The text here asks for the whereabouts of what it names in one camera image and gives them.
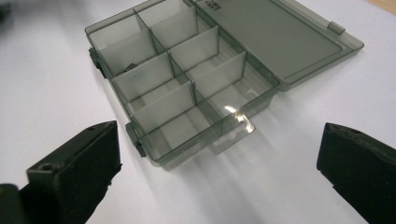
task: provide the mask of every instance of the gray plastic lid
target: gray plastic lid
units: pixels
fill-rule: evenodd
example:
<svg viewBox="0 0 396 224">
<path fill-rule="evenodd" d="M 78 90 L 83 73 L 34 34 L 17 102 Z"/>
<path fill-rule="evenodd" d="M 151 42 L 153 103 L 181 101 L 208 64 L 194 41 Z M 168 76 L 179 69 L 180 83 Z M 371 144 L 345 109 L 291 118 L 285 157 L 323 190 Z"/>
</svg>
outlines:
<svg viewBox="0 0 396 224">
<path fill-rule="evenodd" d="M 364 45 L 335 22 L 295 1 L 197 1 L 214 21 L 262 61 L 285 91 Z"/>
</svg>

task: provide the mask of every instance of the plastic organizer box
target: plastic organizer box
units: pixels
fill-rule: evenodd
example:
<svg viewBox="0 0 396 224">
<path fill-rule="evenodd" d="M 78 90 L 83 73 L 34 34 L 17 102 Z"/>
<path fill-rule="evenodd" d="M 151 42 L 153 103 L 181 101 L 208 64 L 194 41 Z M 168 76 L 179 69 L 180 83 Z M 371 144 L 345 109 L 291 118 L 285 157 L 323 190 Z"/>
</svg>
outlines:
<svg viewBox="0 0 396 224">
<path fill-rule="evenodd" d="M 279 90 L 363 47 L 288 1 L 151 0 L 86 33 L 132 142 L 165 169 L 235 129 L 234 142 L 253 132 L 248 118 Z"/>
</svg>

